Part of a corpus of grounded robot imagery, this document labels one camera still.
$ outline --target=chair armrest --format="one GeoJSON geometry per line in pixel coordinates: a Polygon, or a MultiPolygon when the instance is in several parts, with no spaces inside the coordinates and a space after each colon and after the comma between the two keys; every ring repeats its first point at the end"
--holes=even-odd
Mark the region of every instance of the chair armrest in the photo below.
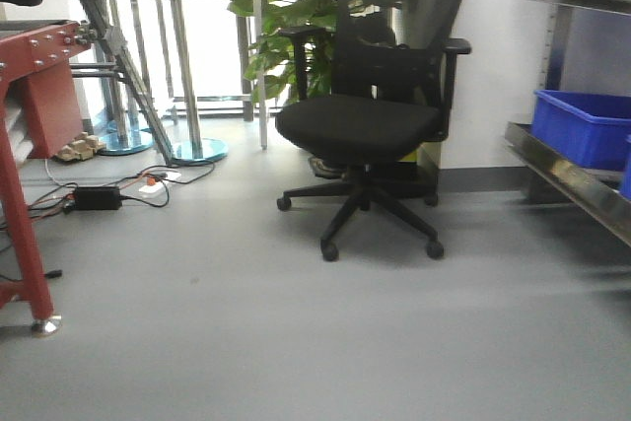
{"type": "Polygon", "coordinates": [[[294,46],[294,64],[296,65],[296,88],[300,100],[307,98],[307,56],[305,44],[311,36],[326,33],[323,27],[302,25],[299,27],[287,27],[280,29],[278,34],[288,38],[294,46]]]}
{"type": "Polygon", "coordinates": [[[456,82],[456,63],[459,54],[469,54],[471,52],[471,44],[464,38],[449,38],[443,46],[445,53],[445,83],[443,86],[443,104],[446,113],[444,114],[442,139],[447,139],[450,110],[454,102],[454,86],[456,82]]]}
{"type": "Polygon", "coordinates": [[[443,51],[446,54],[470,54],[471,43],[464,38],[449,38],[445,42],[443,51]]]}

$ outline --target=blue storage bin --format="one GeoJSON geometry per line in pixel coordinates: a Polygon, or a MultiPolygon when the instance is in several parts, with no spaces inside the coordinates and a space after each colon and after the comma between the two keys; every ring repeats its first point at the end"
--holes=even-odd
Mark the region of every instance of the blue storage bin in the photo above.
{"type": "Polygon", "coordinates": [[[631,98],[536,91],[532,135],[584,168],[622,171],[631,134],[631,98]]]}
{"type": "MultiPolygon", "coordinates": [[[[631,136],[627,137],[627,142],[631,143],[631,136]]],[[[627,199],[631,199],[631,153],[628,154],[627,166],[624,168],[624,178],[620,183],[620,194],[627,199]]]]}

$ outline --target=black power brick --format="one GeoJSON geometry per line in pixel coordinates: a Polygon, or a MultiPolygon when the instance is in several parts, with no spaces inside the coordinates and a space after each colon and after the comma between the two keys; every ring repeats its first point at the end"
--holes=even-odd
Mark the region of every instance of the black power brick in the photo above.
{"type": "Polygon", "coordinates": [[[118,186],[79,186],[72,194],[78,211],[115,211],[122,205],[118,186]]]}

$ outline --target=mesh chair backrest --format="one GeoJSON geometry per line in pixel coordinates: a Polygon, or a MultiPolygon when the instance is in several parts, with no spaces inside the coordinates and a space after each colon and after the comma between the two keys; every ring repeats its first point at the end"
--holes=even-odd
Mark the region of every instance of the mesh chair backrest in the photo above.
{"type": "Polygon", "coordinates": [[[441,107],[460,0],[339,0],[333,92],[441,107]]]}

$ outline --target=red metal frame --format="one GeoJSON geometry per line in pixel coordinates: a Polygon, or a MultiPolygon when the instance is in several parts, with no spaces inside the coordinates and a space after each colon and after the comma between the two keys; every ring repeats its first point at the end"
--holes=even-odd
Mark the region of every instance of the red metal frame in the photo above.
{"type": "Polygon", "coordinates": [[[0,199],[22,280],[0,283],[0,308],[19,298],[34,319],[48,319],[53,305],[9,134],[5,99],[14,85],[23,102],[32,158],[48,158],[82,131],[69,58],[89,49],[76,42],[79,25],[68,22],[0,38],[0,199]]]}

